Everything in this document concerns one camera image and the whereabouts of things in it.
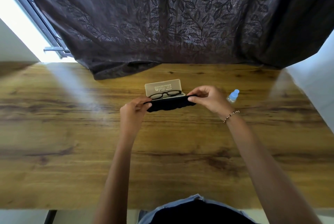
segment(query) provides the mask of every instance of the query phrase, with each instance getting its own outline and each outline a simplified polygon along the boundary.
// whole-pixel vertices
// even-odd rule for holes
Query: wood grain tabletop
[[[334,207],[334,137],[286,71],[163,64],[95,81],[78,63],[0,63],[0,208],[95,205],[119,132],[119,108],[145,83],[180,79],[186,93],[239,89],[234,104],[313,207]],[[145,116],[130,171],[130,209],[199,193],[260,208],[226,125],[200,105]]]

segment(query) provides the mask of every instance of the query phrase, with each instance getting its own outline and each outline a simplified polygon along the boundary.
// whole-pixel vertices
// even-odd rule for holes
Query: forearm
[[[132,145],[132,139],[120,138],[93,224],[126,224]]]
[[[233,115],[227,125],[270,224],[321,223],[241,116]]]

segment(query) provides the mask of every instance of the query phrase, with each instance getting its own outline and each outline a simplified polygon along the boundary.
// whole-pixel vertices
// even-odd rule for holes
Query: black cloth
[[[334,0],[34,0],[95,79],[160,63],[284,68],[334,27]]]
[[[194,200],[175,207],[159,210],[153,217],[151,224],[254,224],[245,216],[227,207],[208,204],[202,200]]]
[[[152,106],[148,108],[147,111],[153,112],[159,110],[175,110],[177,108],[183,108],[186,106],[194,106],[195,103],[188,101],[189,96],[180,96],[167,99],[164,98],[146,102],[146,103],[152,103]]]

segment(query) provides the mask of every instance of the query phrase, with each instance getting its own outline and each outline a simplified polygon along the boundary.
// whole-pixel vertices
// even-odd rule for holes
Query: eyeglasses
[[[167,92],[156,93],[156,94],[150,95],[149,97],[152,98],[152,100],[157,100],[157,99],[161,99],[164,96],[164,94],[168,96],[178,96],[178,95],[181,95],[181,93],[182,93],[181,90],[170,90]]]

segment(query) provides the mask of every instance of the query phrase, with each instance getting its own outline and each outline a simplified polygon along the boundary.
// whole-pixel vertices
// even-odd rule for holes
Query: plastic bottle
[[[236,101],[236,98],[238,97],[238,94],[239,94],[239,90],[235,89],[226,99],[230,103],[234,103]]]

